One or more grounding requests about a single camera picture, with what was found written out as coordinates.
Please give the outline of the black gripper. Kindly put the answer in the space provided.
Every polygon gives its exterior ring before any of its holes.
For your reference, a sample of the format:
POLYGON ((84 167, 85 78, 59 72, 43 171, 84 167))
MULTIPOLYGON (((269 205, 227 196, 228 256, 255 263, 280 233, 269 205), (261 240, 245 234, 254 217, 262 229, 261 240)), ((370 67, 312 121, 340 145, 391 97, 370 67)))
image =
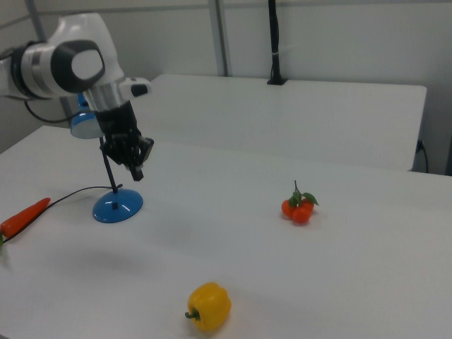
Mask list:
POLYGON ((142 137, 131 102, 97 112, 96 119, 105 135, 102 149, 118 165, 128 167, 135 182, 143 179, 143 164, 155 141, 142 137))

